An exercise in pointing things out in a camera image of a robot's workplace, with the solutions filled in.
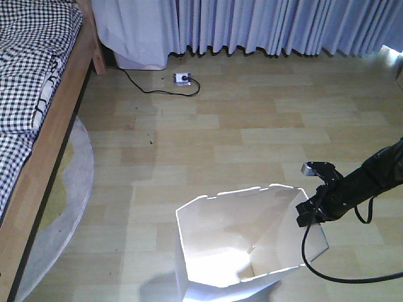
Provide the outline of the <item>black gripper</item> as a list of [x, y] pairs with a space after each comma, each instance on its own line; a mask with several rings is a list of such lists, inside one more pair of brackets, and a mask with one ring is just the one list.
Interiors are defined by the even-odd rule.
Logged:
[[311, 223], [324, 223], [340, 219], [346, 213], [342, 186], [346, 178], [333, 180], [317, 187], [308, 200], [296, 205], [297, 224], [307, 227]]

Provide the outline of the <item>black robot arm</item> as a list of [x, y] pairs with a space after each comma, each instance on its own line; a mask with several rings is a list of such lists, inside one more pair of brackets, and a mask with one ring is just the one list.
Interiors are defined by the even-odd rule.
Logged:
[[402, 184], [402, 140], [379, 150], [347, 176], [329, 162], [306, 162], [302, 173], [318, 176], [324, 184], [296, 206], [298, 225], [335, 221], [369, 198]]

